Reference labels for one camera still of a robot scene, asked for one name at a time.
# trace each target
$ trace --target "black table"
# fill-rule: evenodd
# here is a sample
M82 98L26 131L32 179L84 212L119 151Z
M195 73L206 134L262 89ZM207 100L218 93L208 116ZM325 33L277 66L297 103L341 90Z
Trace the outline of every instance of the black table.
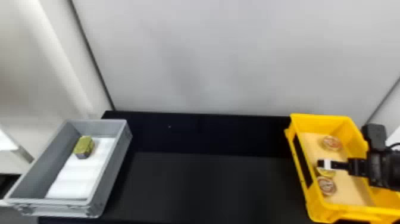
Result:
M39 223L312 223L288 117L107 111L133 139L99 219Z

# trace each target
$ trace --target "gray wall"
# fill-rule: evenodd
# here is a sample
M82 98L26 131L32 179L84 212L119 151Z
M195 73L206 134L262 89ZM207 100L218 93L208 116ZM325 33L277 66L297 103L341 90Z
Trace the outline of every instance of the gray wall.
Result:
M73 1L118 110L345 114L400 71L399 1Z

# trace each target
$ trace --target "black cable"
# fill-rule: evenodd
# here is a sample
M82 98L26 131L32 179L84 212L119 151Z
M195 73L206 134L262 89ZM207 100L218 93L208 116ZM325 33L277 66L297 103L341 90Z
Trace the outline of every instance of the black cable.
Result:
M400 146L400 142L394 143L394 144L392 144L392 145L390 145L390 146L388 146L386 148L393 149L393 147L396 147L396 146Z

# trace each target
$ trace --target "gold lid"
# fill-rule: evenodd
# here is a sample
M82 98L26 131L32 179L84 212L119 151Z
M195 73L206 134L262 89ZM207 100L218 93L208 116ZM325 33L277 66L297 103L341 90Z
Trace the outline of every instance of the gold lid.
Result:
M332 151L339 151L343 148L340 139L331 135L327 135L322 139L322 146L325 149Z
M318 185L325 196L331 196L336 193L336 184L332 179L326 178L324 176L317 177Z

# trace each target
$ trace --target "white foam insert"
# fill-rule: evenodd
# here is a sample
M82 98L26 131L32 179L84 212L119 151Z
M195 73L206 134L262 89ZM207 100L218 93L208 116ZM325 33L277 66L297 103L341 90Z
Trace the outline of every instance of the white foam insert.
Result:
M115 138L93 137L95 148L89 158L80 160L71 154L45 198L87 199L95 187Z

